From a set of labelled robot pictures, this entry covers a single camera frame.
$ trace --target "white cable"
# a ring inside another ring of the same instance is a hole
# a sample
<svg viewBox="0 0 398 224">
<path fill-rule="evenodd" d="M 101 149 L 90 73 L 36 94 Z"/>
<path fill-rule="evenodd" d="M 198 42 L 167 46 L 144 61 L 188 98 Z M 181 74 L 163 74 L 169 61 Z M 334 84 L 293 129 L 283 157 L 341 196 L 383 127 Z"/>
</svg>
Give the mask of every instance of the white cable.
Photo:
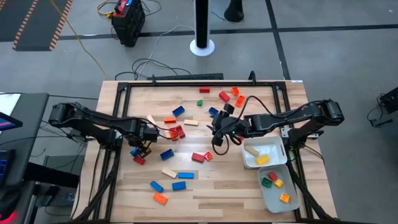
<svg viewBox="0 0 398 224">
<path fill-rule="evenodd" d="M 190 27 L 190 26 L 178 25 L 178 26 L 174 27 L 173 29 L 171 29 L 171 30 L 169 30 L 169 31 L 167 31 L 167 32 L 164 32 L 163 34 L 161 34 L 161 35 L 157 38 L 157 40 L 156 40 L 156 42 L 155 42 L 154 50 L 152 51 L 152 53 L 150 54 L 150 56 L 149 56 L 148 59 L 151 59 L 152 56 L 154 55 L 154 53 L 155 53 L 155 51 L 156 51 L 157 43 L 158 43 L 158 41 L 160 40 L 160 38 L 161 38 L 163 35 L 165 35 L 165 34 L 168 34 L 168 33 L 170 33 L 170 32 L 173 32 L 173 31 L 174 31 L 175 29 L 177 29 L 178 27 L 187 27 L 187 28 L 189 28 L 189 29 L 195 31 L 195 30 L 194 30 L 192 27 Z M 149 60 L 147 60 L 147 61 L 145 62 L 144 66 L 142 67 L 141 71 L 139 72 L 140 74 L 142 74 L 142 71 L 144 70 L 144 68 L 145 68 L 145 66 L 148 64 L 148 62 L 149 62 Z"/>
</svg>

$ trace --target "concrete floor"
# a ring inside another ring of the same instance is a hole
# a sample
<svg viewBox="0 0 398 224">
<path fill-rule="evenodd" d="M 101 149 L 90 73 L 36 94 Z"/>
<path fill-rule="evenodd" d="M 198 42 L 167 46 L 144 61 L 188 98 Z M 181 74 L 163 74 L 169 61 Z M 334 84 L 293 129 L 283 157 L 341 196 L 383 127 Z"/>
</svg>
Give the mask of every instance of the concrete floor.
<svg viewBox="0 0 398 224">
<path fill-rule="evenodd" d="M 101 0 L 74 0 L 68 19 L 78 34 L 109 34 L 111 24 L 98 16 Z M 214 0 L 211 10 L 222 16 L 228 0 Z M 149 2 L 151 10 L 157 5 Z M 192 1 L 164 0 L 162 10 L 147 18 L 144 32 L 162 32 L 177 25 L 193 26 Z M 278 27 L 362 26 L 398 24 L 398 2 L 391 0 L 278 0 L 272 1 Z M 231 24 L 210 15 L 212 29 L 270 28 L 263 0 L 244 0 L 245 21 Z M 72 35 L 65 26 L 62 35 Z M 163 37 L 153 59 L 192 73 L 223 72 L 225 79 L 247 79 L 251 70 L 260 79 L 284 79 L 272 33 L 217 34 L 215 52 L 198 58 L 189 51 L 193 36 Z M 366 120 L 376 97 L 398 83 L 398 29 L 280 33 L 291 79 L 303 80 L 309 100 L 338 101 L 346 120 L 325 128 L 320 138 L 331 192 L 342 220 L 396 223 L 398 199 L 397 132 L 392 126 L 374 129 Z M 109 79 L 129 71 L 137 58 L 148 57 L 156 37 L 141 37 L 125 48 L 114 39 L 84 40 L 85 47 L 104 67 Z M 98 97 L 103 75 L 76 40 L 58 41 L 53 52 L 16 52 L 11 42 L 0 43 L 0 91 L 49 92 L 54 95 Z M 147 66 L 146 75 L 171 75 Z M 123 79 L 132 79 L 126 75 Z M 73 99 L 51 98 L 49 106 Z M 95 108 L 96 101 L 80 103 Z M 76 154 L 66 139 L 38 139 L 32 154 Z M 32 161 L 41 163 L 42 157 Z M 53 213 L 68 213 L 49 209 Z M 36 223 L 53 223 L 39 211 Z"/>
</svg>

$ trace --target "blue lego brick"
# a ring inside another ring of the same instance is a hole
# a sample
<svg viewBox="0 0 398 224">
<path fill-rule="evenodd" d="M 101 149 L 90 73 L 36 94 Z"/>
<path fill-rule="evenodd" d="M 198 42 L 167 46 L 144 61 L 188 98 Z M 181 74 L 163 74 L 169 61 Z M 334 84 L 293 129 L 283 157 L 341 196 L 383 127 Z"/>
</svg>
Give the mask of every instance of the blue lego brick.
<svg viewBox="0 0 398 224">
<path fill-rule="evenodd" d="M 157 192 L 163 192 L 163 187 L 160 186 L 157 182 L 151 181 L 150 185 L 157 191 Z"/>
<path fill-rule="evenodd" d="M 185 181 L 173 183 L 173 190 L 183 190 L 186 189 Z"/>
<path fill-rule="evenodd" d="M 138 155 L 139 153 L 140 153 L 140 150 L 139 150 L 138 146 L 134 147 L 134 148 L 130 151 L 130 154 L 131 154 L 132 156 L 136 156 L 136 155 Z"/>
<path fill-rule="evenodd" d="M 185 112 L 185 109 L 182 106 L 179 106 L 177 109 L 173 110 L 174 116 L 178 116 Z"/>
<path fill-rule="evenodd" d="M 178 172 L 178 177 L 193 179 L 193 172 Z"/>
<path fill-rule="evenodd" d="M 169 150 L 161 153 L 160 156 L 161 156 L 162 160 L 166 160 L 166 159 L 174 156 L 174 152 L 172 149 L 169 149 Z"/>
<path fill-rule="evenodd" d="M 214 115 L 218 114 L 218 110 L 211 107 L 211 108 L 209 109 L 209 113 L 210 113 L 212 116 L 214 116 Z"/>
</svg>

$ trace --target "green lego brick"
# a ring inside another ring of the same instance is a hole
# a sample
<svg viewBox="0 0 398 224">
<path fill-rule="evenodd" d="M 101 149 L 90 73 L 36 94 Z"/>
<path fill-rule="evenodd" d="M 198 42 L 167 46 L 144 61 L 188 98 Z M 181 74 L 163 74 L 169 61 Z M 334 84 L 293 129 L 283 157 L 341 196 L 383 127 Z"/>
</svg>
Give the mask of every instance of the green lego brick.
<svg viewBox="0 0 398 224">
<path fill-rule="evenodd" d="M 271 188 L 272 187 L 272 180 L 268 179 L 267 177 L 263 178 L 261 181 L 261 185 Z"/>
</svg>

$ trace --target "table frame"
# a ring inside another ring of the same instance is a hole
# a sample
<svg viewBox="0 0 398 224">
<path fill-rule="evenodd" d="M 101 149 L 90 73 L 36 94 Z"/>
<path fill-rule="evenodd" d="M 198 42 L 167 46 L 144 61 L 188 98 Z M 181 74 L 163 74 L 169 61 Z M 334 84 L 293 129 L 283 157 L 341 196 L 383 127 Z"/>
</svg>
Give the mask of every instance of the table frame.
<svg viewBox="0 0 398 224">
<path fill-rule="evenodd" d="M 123 104 L 123 110 L 122 110 L 122 117 L 127 116 L 127 110 L 129 107 L 129 100 L 130 100 L 130 95 L 131 95 L 131 90 L 134 87 L 143 87 L 143 86 L 269 86 L 272 88 L 272 93 L 274 95 L 274 102 L 275 102 L 275 108 L 277 113 L 281 113 L 282 109 L 280 107 L 280 102 L 279 102 L 279 93 L 278 91 L 282 92 L 282 97 L 284 101 L 284 106 L 286 111 L 290 111 L 290 103 L 289 103 L 289 97 L 287 94 L 287 88 L 286 88 L 286 83 L 283 81 L 275 81 L 275 82 L 258 82 L 256 81 L 256 74 L 252 71 L 250 73 L 248 81 L 223 81 L 223 82 L 206 82 L 203 80 L 197 80 L 197 81 L 192 81 L 192 80 L 187 80 L 186 82 L 182 81 L 156 81 L 154 78 L 152 83 L 128 83 L 128 82 L 119 82 L 118 87 L 117 87 L 117 93 L 115 97 L 115 102 L 114 102 L 114 108 L 113 108 L 113 116 L 117 116 L 119 112 L 119 106 L 122 103 Z M 124 97 L 124 102 L 121 102 L 121 96 L 122 93 L 125 92 L 125 97 Z M 101 170 L 101 175 L 99 178 L 99 186 L 104 183 L 106 179 L 106 174 L 108 173 L 108 165 L 111 160 L 111 151 L 106 151 L 104 155 L 104 160 L 103 160 L 103 166 Z M 300 156 L 300 151 L 297 151 L 296 155 L 296 166 L 297 166 L 297 171 L 298 171 L 298 176 L 300 180 L 303 182 L 304 186 L 307 187 L 307 183 L 305 181 L 305 174 L 304 174 L 304 169 L 303 169 L 303 164 L 302 164 L 302 159 Z M 114 158 L 114 164 L 112 167 L 116 166 L 119 167 L 119 158 L 120 158 L 120 151 L 116 151 L 115 153 L 115 158 Z M 114 198 L 114 190 L 116 188 L 116 177 L 118 175 L 118 170 L 116 170 L 116 173 L 114 174 L 115 178 L 111 181 L 110 186 L 109 186 L 109 194 L 108 194 L 108 201 L 106 203 L 106 212 L 105 212 L 105 220 L 110 220 L 111 218 L 111 210 L 113 207 L 113 198 Z M 305 211 L 307 214 L 307 218 L 313 219 L 313 213 L 311 206 L 306 198 L 303 198 L 304 205 L 305 205 Z M 96 220 L 99 218 L 100 214 L 100 207 L 101 207 L 101 201 L 98 202 L 94 209 L 94 214 L 93 214 L 93 219 Z M 294 215 L 296 220 L 299 220 L 302 218 L 300 208 L 294 210 Z"/>
</svg>

